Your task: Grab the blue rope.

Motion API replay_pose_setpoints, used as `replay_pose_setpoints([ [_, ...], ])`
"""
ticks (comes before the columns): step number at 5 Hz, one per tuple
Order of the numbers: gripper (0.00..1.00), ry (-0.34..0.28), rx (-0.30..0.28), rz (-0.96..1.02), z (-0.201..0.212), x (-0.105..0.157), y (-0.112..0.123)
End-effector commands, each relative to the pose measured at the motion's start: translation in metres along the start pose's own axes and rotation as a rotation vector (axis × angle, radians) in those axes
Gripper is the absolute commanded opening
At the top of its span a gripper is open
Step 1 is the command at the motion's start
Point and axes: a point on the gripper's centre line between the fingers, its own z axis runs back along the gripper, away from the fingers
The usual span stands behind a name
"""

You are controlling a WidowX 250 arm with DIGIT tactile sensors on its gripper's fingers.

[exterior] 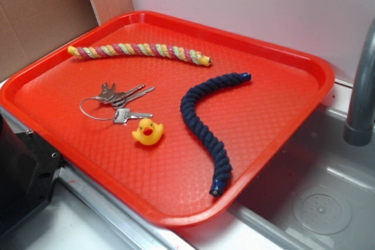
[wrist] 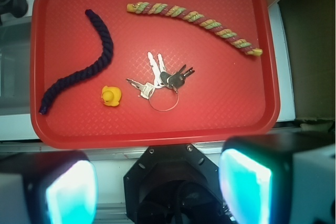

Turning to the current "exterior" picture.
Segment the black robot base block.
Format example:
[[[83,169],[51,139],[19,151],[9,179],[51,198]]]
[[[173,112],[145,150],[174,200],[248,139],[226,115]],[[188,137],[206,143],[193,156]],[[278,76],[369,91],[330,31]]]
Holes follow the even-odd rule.
[[[15,133],[1,116],[1,238],[50,204],[62,161],[38,133]]]

